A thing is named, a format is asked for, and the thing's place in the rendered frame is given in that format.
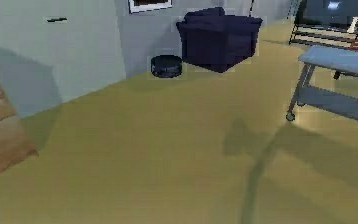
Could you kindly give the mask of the black round robot vacuum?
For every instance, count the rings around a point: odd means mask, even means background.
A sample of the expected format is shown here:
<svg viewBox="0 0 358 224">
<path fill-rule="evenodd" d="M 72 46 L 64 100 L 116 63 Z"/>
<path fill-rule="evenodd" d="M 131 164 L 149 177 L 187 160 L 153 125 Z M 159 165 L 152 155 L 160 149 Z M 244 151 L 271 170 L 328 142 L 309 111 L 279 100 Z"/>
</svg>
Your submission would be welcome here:
<svg viewBox="0 0 358 224">
<path fill-rule="evenodd" d="M 182 59 L 175 55 L 158 55 L 151 59 L 151 73 L 159 78 L 174 78 L 182 73 Z"/>
</svg>

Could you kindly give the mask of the pale grey room door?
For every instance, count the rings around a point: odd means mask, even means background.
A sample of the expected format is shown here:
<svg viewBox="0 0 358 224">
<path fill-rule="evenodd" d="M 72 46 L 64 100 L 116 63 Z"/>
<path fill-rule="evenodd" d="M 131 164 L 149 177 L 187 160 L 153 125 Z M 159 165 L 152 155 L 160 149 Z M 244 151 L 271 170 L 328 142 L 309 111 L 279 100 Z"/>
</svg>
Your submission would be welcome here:
<svg viewBox="0 0 358 224">
<path fill-rule="evenodd" d="M 0 0 L 0 83 L 20 117 L 125 77 L 114 0 Z"/>
</svg>

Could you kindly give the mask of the grey wheeled trolley table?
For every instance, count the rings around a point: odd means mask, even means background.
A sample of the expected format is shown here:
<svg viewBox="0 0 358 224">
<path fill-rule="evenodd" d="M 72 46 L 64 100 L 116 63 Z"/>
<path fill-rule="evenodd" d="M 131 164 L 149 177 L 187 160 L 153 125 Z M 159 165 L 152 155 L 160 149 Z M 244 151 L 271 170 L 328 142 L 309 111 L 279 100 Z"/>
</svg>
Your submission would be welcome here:
<svg viewBox="0 0 358 224">
<path fill-rule="evenodd" d="M 358 51 L 313 45 L 298 57 L 302 70 L 290 100 L 285 119 L 294 121 L 296 105 L 309 105 L 358 121 L 358 98 L 310 85 L 316 67 L 358 77 Z"/>
</svg>

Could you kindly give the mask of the black metal shelf rack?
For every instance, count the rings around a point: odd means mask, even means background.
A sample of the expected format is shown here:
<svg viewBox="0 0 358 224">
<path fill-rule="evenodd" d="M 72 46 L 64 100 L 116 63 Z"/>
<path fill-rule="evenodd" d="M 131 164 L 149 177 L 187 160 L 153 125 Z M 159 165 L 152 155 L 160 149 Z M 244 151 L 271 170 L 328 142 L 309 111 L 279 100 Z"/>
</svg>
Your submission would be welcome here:
<svg viewBox="0 0 358 224">
<path fill-rule="evenodd" d="M 358 38 L 358 0 L 299 0 L 288 44 L 350 46 Z"/>
</svg>

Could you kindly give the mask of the white framed wall picture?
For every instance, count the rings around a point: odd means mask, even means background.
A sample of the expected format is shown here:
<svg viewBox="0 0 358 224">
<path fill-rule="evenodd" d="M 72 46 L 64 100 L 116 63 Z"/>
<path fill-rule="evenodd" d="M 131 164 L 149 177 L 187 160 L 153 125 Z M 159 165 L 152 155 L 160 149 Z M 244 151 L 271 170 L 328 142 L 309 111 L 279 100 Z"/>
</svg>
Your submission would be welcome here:
<svg viewBox="0 0 358 224">
<path fill-rule="evenodd" d="M 128 0 L 131 14 L 167 9 L 173 6 L 173 0 Z"/>
</svg>

